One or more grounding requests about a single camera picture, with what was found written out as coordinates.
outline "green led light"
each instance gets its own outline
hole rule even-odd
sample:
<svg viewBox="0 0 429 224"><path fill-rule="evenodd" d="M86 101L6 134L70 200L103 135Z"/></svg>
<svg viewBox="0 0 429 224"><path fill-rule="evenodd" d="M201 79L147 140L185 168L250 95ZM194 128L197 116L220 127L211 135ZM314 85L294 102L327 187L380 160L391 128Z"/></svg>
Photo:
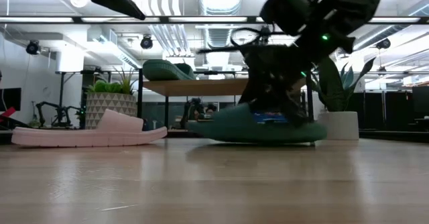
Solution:
<svg viewBox="0 0 429 224"><path fill-rule="evenodd" d="M324 34L322 36L322 40L329 40L329 35L328 34Z"/></svg>

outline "robot arm in background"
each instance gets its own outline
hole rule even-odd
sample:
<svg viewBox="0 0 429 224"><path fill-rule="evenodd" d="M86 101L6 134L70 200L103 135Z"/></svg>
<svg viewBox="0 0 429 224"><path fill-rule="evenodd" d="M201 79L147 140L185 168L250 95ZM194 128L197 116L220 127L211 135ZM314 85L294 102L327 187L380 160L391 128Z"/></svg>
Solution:
<svg viewBox="0 0 429 224"><path fill-rule="evenodd" d="M201 99L193 98L185 103L183 117L180 120L181 129L186 129L186 123L188 122L190 116L195 115L195 111L198 112L199 116L204 115L204 106L202 106Z"/></svg>
<svg viewBox="0 0 429 224"><path fill-rule="evenodd" d="M48 103L48 102L45 102L45 101L43 101L43 102L41 102L41 103L36 104L36 108L38 109L38 113L39 113L39 122L40 122L40 127L43 127L43 126L44 126L44 124L45 124L45 122L46 122L46 120L45 120L45 118L44 118L44 116L43 116L43 112L42 112L42 107L43 107L44 105L48 105L48 106L51 106L51 107L55 108L55 110L56 110L56 114L57 114L57 117L58 117L58 118L62 115L62 112L61 112L60 106L59 106L59 105L57 105L57 104Z"/></svg>
<svg viewBox="0 0 429 224"><path fill-rule="evenodd" d="M274 34L297 36L291 46L249 44L201 50L199 53L239 50L249 67L249 82L240 103L252 102L257 109L277 107L294 125L307 117L287 92L303 78L303 72L328 59L338 47L353 51L348 35L365 25L375 14L380 0L267 0L260 16L282 32L260 31L257 38ZM235 32L249 30L236 29Z"/></svg>
<svg viewBox="0 0 429 224"><path fill-rule="evenodd" d="M68 115L68 110L69 109L76 109L76 110L80 111L80 108L73 107L73 106L61 107L58 104L49 103L49 102L45 102L45 101L43 101L41 103L38 103L38 104L36 104L36 108L38 109L38 113L39 113L40 127L43 127L44 124L45 124L45 122L46 122L46 120L45 120L45 118L43 116L43 112L42 112L42 107L44 105L48 105L50 107L55 108L55 111L56 111L56 114L57 114L56 120L55 120L55 121L57 121L56 125L58 125L60 127L68 127L68 126L70 126L71 121L70 121L70 116ZM62 117L63 116L66 117L66 123L62 123Z"/></svg>

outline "potted plant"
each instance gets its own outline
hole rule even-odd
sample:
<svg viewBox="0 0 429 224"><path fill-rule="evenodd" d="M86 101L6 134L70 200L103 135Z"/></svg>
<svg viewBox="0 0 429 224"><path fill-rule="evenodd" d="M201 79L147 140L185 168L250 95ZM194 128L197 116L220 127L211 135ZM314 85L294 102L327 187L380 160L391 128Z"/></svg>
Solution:
<svg viewBox="0 0 429 224"><path fill-rule="evenodd" d="M344 65L339 73L330 58L325 58L318 65L318 79L312 74L312 88L318 92L319 99L327 110L318 116L317 122L326 127L328 140L359 139L357 113L346 109L357 83L372 69L374 60L375 58L365 63L356 79L352 67L345 72L346 65Z"/></svg>
<svg viewBox="0 0 429 224"><path fill-rule="evenodd" d="M129 74L125 74L123 69L117 72L121 76L120 82L108 83L105 80L98 80L86 92L86 129L96 128L106 109L136 117L137 104L133 97L135 81L131 81L133 71Z"/></svg>

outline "red object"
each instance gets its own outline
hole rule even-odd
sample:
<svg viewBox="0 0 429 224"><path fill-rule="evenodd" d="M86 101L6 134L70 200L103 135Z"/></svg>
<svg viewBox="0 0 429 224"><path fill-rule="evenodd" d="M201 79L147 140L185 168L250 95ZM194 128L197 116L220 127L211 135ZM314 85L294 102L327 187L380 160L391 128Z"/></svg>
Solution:
<svg viewBox="0 0 429 224"><path fill-rule="evenodd" d="M2 116L2 117L10 117L10 116L12 116L12 114L14 114L16 112L16 110L15 110L15 108L14 107L11 107L11 108L9 108L8 110L6 110L4 113L2 113L0 116Z"/></svg>

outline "pink slide sandal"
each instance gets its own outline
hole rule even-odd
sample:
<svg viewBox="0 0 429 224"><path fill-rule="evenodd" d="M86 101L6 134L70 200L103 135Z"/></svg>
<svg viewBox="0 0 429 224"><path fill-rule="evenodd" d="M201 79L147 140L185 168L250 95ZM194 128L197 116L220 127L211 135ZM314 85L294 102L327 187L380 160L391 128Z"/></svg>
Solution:
<svg viewBox="0 0 429 224"><path fill-rule="evenodd" d="M16 127L12 143L41 147L101 147L148 144L167 135L167 128L141 131L143 120L106 110L96 129L43 130Z"/></svg>

